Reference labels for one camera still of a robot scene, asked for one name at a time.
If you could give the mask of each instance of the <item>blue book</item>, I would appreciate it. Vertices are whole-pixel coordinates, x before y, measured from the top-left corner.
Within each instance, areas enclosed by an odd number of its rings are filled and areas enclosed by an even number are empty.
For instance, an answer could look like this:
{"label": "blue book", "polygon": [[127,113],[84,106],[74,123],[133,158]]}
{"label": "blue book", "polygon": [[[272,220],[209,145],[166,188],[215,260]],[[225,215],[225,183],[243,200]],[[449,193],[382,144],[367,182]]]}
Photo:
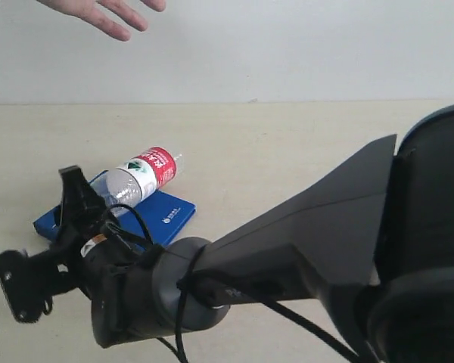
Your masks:
{"label": "blue book", "polygon": [[[153,242],[167,246],[194,215],[196,207],[193,203],[171,194],[155,191],[150,197],[140,202],[135,210],[145,221]],[[128,211],[121,215],[118,220],[121,228],[143,237],[139,223],[131,212]],[[39,235],[54,242],[58,233],[58,227],[54,222],[54,208],[35,220],[33,226]]]}

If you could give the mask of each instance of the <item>black wire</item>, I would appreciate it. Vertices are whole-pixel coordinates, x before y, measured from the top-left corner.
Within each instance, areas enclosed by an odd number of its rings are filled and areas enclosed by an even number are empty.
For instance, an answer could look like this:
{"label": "black wire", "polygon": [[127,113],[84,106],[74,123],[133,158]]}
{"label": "black wire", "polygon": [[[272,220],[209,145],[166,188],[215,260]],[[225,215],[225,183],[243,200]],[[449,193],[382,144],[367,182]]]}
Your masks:
{"label": "black wire", "polygon": [[[139,215],[138,212],[136,212],[136,210],[134,210],[127,204],[118,203],[110,206],[104,213],[104,217],[106,217],[106,215],[110,212],[111,209],[116,207],[122,207],[129,210],[135,216],[137,222],[140,224],[141,230],[143,231],[145,238],[149,241],[152,241],[150,233],[143,218]],[[365,363],[355,352],[353,352],[351,349],[345,346],[340,340],[333,337],[326,330],[320,328],[320,326],[318,326],[317,324],[314,324],[312,321],[304,318],[303,316],[297,314],[293,310],[276,302],[275,300],[270,299],[269,297],[264,296],[262,294],[258,294],[255,290],[250,289],[247,286],[244,286],[242,283],[239,283],[231,276],[224,274],[220,271],[203,271],[194,274],[193,270],[195,267],[195,263],[197,262],[198,258],[201,256],[203,251],[204,247],[200,248],[197,251],[194,258],[190,261],[190,264],[188,266],[184,278],[178,283],[178,287],[180,289],[180,297],[177,306],[175,321],[176,349],[171,343],[169,343],[164,338],[157,338],[158,341],[160,341],[164,346],[166,346],[177,357],[180,363],[188,363],[182,339],[183,317],[185,315],[185,307],[187,305],[187,298],[190,290],[189,287],[191,286],[192,281],[196,281],[198,278],[211,278],[213,280],[218,281],[221,284],[224,284],[226,286],[238,290],[240,293],[249,296],[252,300],[263,304],[264,306],[268,307],[274,312],[277,312],[278,314],[291,320],[295,324],[300,325],[301,327],[309,331],[311,334],[318,337],[328,346],[330,346],[338,354],[343,356],[349,363]]]}

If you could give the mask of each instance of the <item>plastic bottle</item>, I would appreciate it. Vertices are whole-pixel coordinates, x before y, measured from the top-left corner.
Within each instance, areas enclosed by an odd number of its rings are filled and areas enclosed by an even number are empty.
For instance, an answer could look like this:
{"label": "plastic bottle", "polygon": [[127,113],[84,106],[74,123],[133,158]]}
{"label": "plastic bottle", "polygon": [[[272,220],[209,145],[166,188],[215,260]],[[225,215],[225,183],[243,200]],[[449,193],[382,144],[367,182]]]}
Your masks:
{"label": "plastic bottle", "polygon": [[[136,206],[163,187],[184,167],[183,155],[171,149],[150,147],[120,166],[96,178],[91,186],[104,198],[107,206],[117,203]],[[124,208],[112,210],[115,216],[126,213]]]}

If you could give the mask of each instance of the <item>beige table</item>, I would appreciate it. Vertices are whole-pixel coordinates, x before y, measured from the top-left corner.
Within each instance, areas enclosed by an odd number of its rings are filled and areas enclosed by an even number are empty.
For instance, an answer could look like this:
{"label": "beige table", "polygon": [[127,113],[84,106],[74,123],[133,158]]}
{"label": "beige table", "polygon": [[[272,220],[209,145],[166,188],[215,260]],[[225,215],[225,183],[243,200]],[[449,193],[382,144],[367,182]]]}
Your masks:
{"label": "beige table", "polygon": [[[367,142],[402,136],[454,101],[204,106],[0,107],[0,252],[45,248],[32,222],[61,195],[58,169],[86,176],[152,144],[180,147],[185,173],[166,191],[198,205],[180,237],[211,240],[309,187]],[[317,302],[288,304],[331,332]],[[240,306],[212,330],[189,334],[191,363],[342,362],[298,326],[262,306]],[[175,362],[152,340],[103,350],[89,302],[78,292],[55,300],[40,324],[16,324],[0,291],[0,362]]]}

